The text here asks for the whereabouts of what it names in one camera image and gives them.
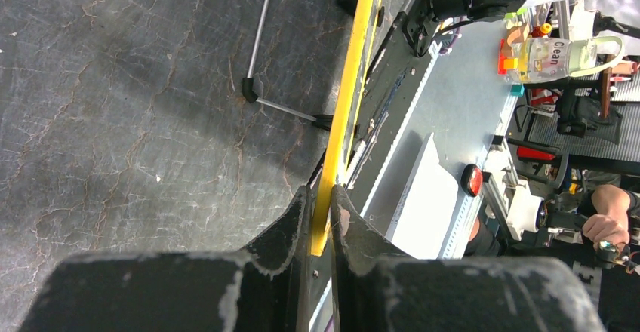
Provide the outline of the white paper sheet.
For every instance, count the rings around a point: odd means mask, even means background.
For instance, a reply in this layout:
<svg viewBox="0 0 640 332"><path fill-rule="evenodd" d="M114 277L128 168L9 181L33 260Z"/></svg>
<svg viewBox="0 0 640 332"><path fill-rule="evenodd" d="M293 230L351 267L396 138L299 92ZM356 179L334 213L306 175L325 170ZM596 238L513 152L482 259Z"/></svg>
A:
<svg viewBox="0 0 640 332"><path fill-rule="evenodd" d="M438 258L458 192L458 182L440 165L434 134L428 134L392 215L386 239L414 258Z"/></svg>

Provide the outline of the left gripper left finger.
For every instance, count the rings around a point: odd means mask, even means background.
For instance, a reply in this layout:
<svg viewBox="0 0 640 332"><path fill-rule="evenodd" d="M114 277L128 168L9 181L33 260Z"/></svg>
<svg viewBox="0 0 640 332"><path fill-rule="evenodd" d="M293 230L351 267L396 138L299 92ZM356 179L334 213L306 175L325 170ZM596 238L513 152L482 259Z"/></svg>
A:
<svg viewBox="0 0 640 332"><path fill-rule="evenodd" d="M79 254L49 275L22 331L306 331L310 190L236 251Z"/></svg>

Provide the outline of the yellow framed whiteboard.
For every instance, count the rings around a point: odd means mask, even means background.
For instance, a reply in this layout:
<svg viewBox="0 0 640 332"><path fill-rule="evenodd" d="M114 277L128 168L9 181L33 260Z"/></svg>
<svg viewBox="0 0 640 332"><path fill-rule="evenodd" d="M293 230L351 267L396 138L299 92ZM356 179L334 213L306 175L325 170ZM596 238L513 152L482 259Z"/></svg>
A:
<svg viewBox="0 0 640 332"><path fill-rule="evenodd" d="M309 253L313 256L323 254L328 240L331 190L345 180L381 8L382 0L357 1L312 213Z"/></svg>

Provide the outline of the red emergency button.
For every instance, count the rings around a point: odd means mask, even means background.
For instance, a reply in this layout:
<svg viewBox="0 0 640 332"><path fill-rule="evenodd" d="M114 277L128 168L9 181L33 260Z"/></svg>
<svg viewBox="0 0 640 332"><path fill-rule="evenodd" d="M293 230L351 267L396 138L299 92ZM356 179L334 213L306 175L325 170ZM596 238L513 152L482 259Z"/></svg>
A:
<svg viewBox="0 0 640 332"><path fill-rule="evenodd" d="M460 177L460 186L462 190L470 197L477 197L484 183L484 174L482 169L476 164L467 164L463 169Z"/></svg>

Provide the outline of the person hand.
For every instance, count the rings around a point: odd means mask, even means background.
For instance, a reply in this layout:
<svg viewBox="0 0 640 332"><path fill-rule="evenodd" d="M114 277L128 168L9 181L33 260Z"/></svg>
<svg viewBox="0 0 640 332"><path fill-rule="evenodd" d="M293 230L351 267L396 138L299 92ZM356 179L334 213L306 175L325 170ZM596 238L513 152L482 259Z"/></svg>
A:
<svg viewBox="0 0 640 332"><path fill-rule="evenodd" d="M628 216L593 215L583 225L582 232L594 245L607 241L616 247L624 246L630 240Z"/></svg>

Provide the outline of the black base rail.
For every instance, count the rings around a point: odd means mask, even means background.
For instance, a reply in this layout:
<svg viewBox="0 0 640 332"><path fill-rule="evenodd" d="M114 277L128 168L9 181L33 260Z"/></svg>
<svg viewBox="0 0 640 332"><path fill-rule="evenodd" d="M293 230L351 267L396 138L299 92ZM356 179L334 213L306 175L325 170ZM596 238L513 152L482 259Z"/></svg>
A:
<svg viewBox="0 0 640 332"><path fill-rule="evenodd" d="M399 98L410 86L419 83L430 61L428 48L436 23L415 22L401 11L394 19L368 67L365 94L356 123L356 149L350 159L345 187L355 195L366 197L385 158L389 139L377 143L391 109L398 110Z"/></svg>

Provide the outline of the clear spray bottle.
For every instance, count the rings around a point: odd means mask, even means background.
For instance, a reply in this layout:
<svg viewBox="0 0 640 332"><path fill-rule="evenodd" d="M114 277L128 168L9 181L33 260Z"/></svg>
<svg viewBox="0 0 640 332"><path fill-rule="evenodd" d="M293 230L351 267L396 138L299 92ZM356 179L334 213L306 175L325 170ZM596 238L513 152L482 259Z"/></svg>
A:
<svg viewBox="0 0 640 332"><path fill-rule="evenodd" d="M598 47L614 43L614 57L598 63ZM625 55L621 38L603 36L571 41L564 38L529 38L501 51L498 74L512 84L537 84L579 78L602 72L620 63Z"/></svg>

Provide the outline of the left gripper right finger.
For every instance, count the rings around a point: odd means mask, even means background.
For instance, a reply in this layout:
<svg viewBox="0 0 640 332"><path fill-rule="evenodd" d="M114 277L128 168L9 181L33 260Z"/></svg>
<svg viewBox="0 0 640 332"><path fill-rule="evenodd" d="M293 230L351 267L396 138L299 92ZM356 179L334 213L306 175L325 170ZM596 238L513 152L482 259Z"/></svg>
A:
<svg viewBox="0 0 640 332"><path fill-rule="evenodd" d="M550 257L419 260L331 191L336 331L602 331L586 289Z"/></svg>

